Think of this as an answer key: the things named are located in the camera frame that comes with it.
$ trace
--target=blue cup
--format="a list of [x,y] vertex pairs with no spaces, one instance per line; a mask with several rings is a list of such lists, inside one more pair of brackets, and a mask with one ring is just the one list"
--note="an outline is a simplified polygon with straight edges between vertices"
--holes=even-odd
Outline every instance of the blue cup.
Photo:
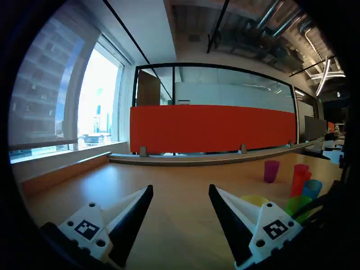
[[308,196],[312,200],[315,200],[319,193],[321,188],[323,187],[323,183],[321,183],[318,180],[308,180],[304,183],[304,189],[302,190],[303,196]]

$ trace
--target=window blind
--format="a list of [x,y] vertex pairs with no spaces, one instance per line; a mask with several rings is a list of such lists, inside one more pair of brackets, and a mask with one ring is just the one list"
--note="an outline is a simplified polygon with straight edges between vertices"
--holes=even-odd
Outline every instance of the window blind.
[[100,32],[74,3],[62,6],[28,49],[9,107],[9,150],[77,143],[82,79]]

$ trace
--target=orange partition panel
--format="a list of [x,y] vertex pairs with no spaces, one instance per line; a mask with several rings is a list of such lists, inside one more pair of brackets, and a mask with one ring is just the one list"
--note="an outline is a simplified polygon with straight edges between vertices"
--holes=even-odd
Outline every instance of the orange partition panel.
[[295,142],[295,114],[218,105],[141,106],[130,110],[130,149],[148,153],[217,152]]
[[328,127],[330,128],[330,131],[331,131],[331,132],[334,132],[334,131],[335,131],[335,124],[334,124],[334,123],[328,122]]

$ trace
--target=wooden table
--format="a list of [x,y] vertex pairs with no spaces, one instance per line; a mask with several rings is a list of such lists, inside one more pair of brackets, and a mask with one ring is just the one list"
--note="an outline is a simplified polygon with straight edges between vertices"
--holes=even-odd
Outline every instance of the wooden table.
[[259,194],[285,208],[293,166],[308,164],[326,193],[342,170],[329,160],[290,153],[274,183],[263,181],[264,161],[203,167],[107,163],[28,200],[38,225],[62,223],[88,202],[102,208],[152,184],[154,197],[127,260],[131,269],[233,269],[234,258],[208,196],[209,184],[243,196]]

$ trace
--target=red cup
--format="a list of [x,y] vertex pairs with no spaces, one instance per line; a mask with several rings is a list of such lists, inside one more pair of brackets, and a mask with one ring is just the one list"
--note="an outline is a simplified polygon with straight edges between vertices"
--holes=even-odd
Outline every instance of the red cup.
[[306,164],[297,164],[294,166],[294,174],[292,176],[292,186],[290,197],[300,196],[304,189],[304,183],[311,177],[311,172],[308,171],[309,166]]
[[280,167],[280,161],[268,160],[265,161],[264,181],[266,183],[273,183]]
[[296,164],[294,166],[294,174],[295,173],[305,174],[308,170],[309,170],[309,166],[307,166],[306,164]]

